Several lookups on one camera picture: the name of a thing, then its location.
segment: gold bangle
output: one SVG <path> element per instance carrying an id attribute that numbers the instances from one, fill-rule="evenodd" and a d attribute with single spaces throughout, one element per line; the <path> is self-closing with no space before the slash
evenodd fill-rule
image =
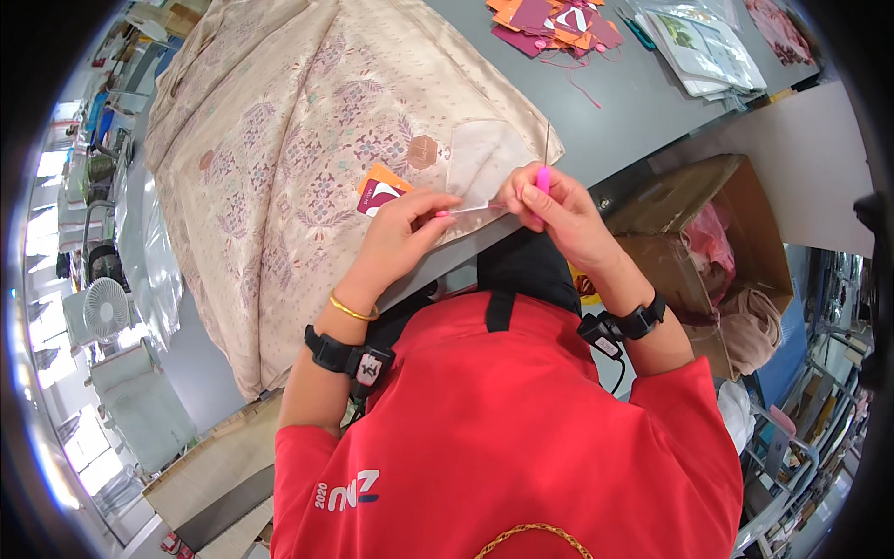
<path id="1" fill-rule="evenodd" d="M 347 313 L 347 314 L 351 315 L 352 317 L 357 318 L 359 320 L 364 320 L 366 322 L 372 322 L 373 320 L 376 320 L 379 318 L 379 308 L 376 305 L 373 305 L 373 314 L 369 315 L 368 317 L 365 315 L 361 315 L 358 312 L 354 312 L 353 310 L 348 309 L 347 307 L 342 305 L 339 300 L 335 299 L 335 288 L 333 288 L 329 292 L 329 302 L 331 302 L 333 304 L 333 306 L 335 308 L 337 308 L 338 310 L 340 310 L 341 312 Z"/>

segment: gold chain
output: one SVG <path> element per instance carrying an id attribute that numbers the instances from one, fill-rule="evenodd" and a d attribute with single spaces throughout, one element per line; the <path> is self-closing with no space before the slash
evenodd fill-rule
<path id="1" fill-rule="evenodd" d="M 552 532 L 556 536 L 561 536 L 565 538 L 565 541 L 571 544 L 572 547 L 577 549 L 582 557 L 585 557 L 586 559 L 593 559 L 593 556 L 590 555 L 590 552 L 587 551 L 586 547 L 581 546 L 580 542 L 574 539 L 574 536 L 570 535 L 568 532 L 561 528 L 556 528 L 555 526 L 550 526 L 549 524 L 544 524 L 542 522 L 538 522 L 537 524 L 519 524 L 513 529 L 506 530 L 505 532 L 494 538 L 491 543 L 484 546 L 481 551 L 478 552 L 478 555 L 475 555 L 475 559 L 481 559 L 485 555 L 491 553 L 493 549 L 497 547 L 498 544 L 500 544 L 500 542 L 509 539 L 512 534 L 526 532 L 530 529 L 541 529 L 547 532 Z"/>

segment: pink plastic bag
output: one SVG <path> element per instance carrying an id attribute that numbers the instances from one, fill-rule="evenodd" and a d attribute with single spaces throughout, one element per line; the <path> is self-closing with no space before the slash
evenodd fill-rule
<path id="1" fill-rule="evenodd" d="M 709 202 L 686 227 L 689 252 L 715 307 L 736 277 L 736 261 L 725 233 L 729 226 L 721 222 L 717 209 Z"/>

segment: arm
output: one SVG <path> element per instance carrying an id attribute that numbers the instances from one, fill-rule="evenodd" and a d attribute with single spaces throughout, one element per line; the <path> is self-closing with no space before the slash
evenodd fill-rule
<path id="1" fill-rule="evenodd" d="M 335 298 L 348 309 L 369 315 L 375 300 L 398 278 L 406 275 L 448 227 L 453 217 L 426 218 L 437 209 L 462 203 L 449 194 L 418 189 L 379 208 L 360 247 L 357 259 L 335 287 Z M 415 232 L 419 222 L 425 222 Z M 314 323 L 318 335 L 328 334 L 348 345 L 362 345 L 368 322 L 327 303 Z M 310 425 L 340 436 L 339 424 L 348 402 L 350 380 L 314 364 L 304 344 L 291 367 L 280 409 L 280 428 Z"/>
<path id="2" fill-rule="evenodd" d="M 611 236 L 583 185 L 551 168 L 550 194 L 544 194 L 534 186 L 539 166 L 534 162 L 516 169 L 503 184 L 501 197 L 509 210 L 527 228 L 550 235 L 562 256 L 590 277 L 613 315 L 624 317 L 639 305 L 647 307 L 655 289 Z M 638 340 L 625 341 L 624 347 L 638 377 L 680 368 L 694 359 L 686 332 L 670 309 L 663 323 Z"/>

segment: electric fan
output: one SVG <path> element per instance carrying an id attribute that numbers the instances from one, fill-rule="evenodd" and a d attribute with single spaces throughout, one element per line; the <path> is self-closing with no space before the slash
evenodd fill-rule
<path id="1" fill-rule="evenodd" d="M 84 298 L 84 324 L 98 342 L 114 342 L 130 325 L 130 318 L 127 294 L 118 282 L 100 277 L 90 284 Z"/>

